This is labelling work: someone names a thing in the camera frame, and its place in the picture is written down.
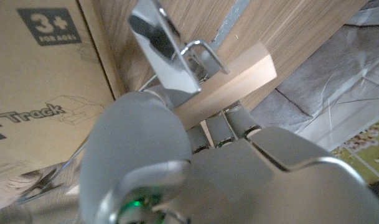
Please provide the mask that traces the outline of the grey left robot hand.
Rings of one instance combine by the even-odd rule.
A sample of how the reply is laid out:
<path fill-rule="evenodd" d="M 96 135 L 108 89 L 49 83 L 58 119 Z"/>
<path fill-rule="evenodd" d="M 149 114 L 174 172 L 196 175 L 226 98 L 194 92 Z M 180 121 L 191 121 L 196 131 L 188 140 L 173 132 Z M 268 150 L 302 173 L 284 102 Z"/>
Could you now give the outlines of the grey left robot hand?
<path fill-rule="evenodd" d="M 344 161 L 281 128 L 193 153 L 157 96 L 117 99 L 80 170 L 85 223 L 379 223 L 379 199 Z"/>

